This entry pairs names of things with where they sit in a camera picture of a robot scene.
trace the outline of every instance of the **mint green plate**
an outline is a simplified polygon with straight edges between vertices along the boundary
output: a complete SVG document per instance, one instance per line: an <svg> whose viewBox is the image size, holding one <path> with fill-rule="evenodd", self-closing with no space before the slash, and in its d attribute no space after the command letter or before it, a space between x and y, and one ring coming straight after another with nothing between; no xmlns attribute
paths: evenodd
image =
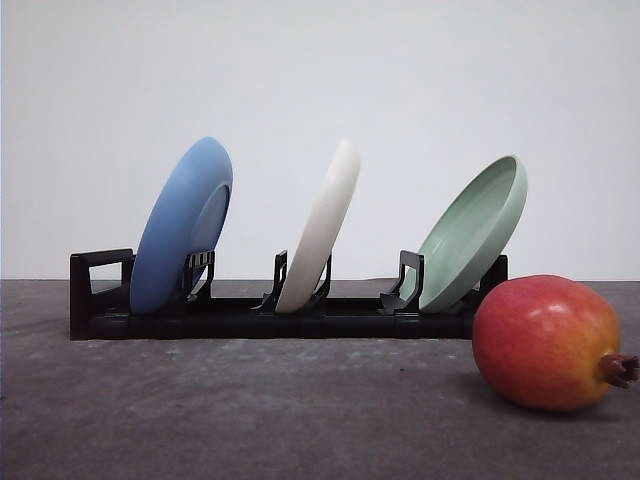
<svg viewBox="0 0 640 480"><path fill-rule="evenodd" d="M467 185L420 247L424 289L420 311L454 306L489 270L520 220L527 198L527 174L514 157L504 157ZM415 285L409 269L400 288L407 298Z"/></svg>

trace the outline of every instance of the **table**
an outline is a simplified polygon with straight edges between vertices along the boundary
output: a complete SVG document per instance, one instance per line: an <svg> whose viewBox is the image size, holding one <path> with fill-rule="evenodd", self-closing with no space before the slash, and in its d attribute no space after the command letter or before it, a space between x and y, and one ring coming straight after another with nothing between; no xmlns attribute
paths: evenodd
<svg viewBox="0 0 640 480"><path fill-rule="evenodd" d="M640 282L589 285L640 353ZM2 282L8 480L640 477L640 385L550 414L497 397L467 340L71 342L68 292Z"/></svg>

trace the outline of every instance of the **pomegranate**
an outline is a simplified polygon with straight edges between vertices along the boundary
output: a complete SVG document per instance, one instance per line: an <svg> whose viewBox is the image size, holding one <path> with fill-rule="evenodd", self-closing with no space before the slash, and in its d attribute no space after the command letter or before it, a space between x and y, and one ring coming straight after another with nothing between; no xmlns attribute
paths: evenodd
<svg viewBox="0 0 640 480"><path fill-rule="evenodd" d="M473 355L485 380L525 407L571 411L609 385L629 388L638 357L618 353L618 316L589 287L553 275L501 283L473 325Z"/></svg>

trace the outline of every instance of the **white backdrop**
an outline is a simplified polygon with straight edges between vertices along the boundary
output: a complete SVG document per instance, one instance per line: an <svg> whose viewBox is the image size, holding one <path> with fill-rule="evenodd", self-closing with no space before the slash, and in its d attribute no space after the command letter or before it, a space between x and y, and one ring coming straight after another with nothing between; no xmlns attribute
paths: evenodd
<svg viewBox="0 0 640 480"><path fill-rule="evenodd" d="M136 248L211 135L235 171L220 277L268 278L295 249L348 136L363 168L338 278L394 275L475 174L516 154L530 189L512 274L640 279L636 0L3 3L5 278Z"/></svg>

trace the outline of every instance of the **black dish rack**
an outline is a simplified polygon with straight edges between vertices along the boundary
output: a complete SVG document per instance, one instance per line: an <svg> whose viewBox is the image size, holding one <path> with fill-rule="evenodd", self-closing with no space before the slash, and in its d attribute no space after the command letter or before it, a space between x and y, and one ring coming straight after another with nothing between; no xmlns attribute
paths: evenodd
<svg viewBox="0 0 640 480"><path fill-rule="evenodd" d="M423 289L424 256L400 252L398 279L388 292L373 298L333 298L331 256L325 278L306 306L290 314L276 314L287 275L287 252L275 256L273 287L259 298L212 295L215 252L185 259L182 281L172 300L152 315L134 315L129 307L129 285L135 255L131 249L73 254L70 258L70 318L72 340L127 338L471 338L473 317L482 299L507 280L508 261L500 255L470 290L455 313L423 314L418 301ZM93 293L90 268L122 264L121 285ZM194 270L207 267L207 276L192 290ZM416 273L413 293L400 297L407 268Z"/></svg>

